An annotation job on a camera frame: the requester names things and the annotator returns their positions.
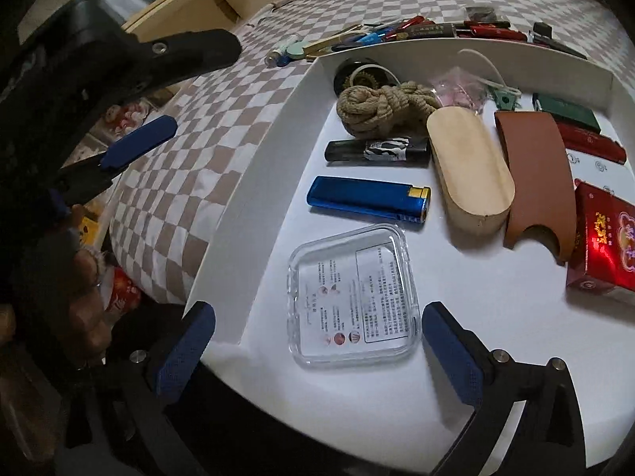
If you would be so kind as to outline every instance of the pile of pens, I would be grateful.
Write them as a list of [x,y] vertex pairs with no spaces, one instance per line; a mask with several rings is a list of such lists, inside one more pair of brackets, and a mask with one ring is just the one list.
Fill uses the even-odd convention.
[[277,44],[265,57],[264,62],[270,68],[282,67],[292,61],[314,60],[320,56],[351,50],[380,43],[409,39],[458,37],[485,38],[503,41],[531,43],[583,59],[585,55],[555,41],[551,37],[551,27],[545,23],[534,23],[528,34],[511,29],[511,23],[497,21],[463,21],[461,23],[435,23],[422,15],[410,19],[396,19],[388,23],[356,24],[344,28],[337,34],[317,41],[301,41],[293,35]]

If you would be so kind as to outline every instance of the person's hand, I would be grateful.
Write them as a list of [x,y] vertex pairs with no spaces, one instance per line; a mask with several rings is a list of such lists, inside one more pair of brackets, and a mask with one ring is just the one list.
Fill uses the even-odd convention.
[[[98,282],[97,252],[77,250],[77,230],[84,208],[73,206],[69,220],[27,253],[21,264],[18,290],[26,305],[34,305],[59,340],[66,357],[76,367],[98,362],[110,345],[110,327],[104,322],[104,307]],[[15,332],[13,309],[0,307],[0,345]]]

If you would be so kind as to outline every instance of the beige rope bundle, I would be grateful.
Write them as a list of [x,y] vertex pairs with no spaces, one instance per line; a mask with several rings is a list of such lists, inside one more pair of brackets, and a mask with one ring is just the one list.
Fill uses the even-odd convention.
[[[372,89],[354,85],[342,91],[337,114],[346,129],[358,139],[391,138],[395,125],[418,120],[423,125],[440,107],[434,93],[417,82]],[[424,134],[424,127],[413,131]]]

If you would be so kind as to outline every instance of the square plastic lid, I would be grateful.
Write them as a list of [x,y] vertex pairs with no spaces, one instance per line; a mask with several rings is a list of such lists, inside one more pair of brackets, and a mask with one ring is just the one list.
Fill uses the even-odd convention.
[[299,246],[289,260],[289,347],[302,365],[407,355],[420,330],[403,232],[379,224]]

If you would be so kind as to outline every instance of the checkered bedsheet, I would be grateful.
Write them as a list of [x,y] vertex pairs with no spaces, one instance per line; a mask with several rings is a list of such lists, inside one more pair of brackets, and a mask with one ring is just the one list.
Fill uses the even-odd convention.
[[110,233],[115,255],[158,302],[185,303],[218,220],[269,125],[309,64],[266,68],[263,57],[292,33],[319,39],[347,24],[421,13],[442,21],[491,3],[518,30],[534,21],[635,87],[635,49],[615,16],[593,0],[294,0],[241,30],[232,67],[203,75],[179,97],[171,141],[132,166]]

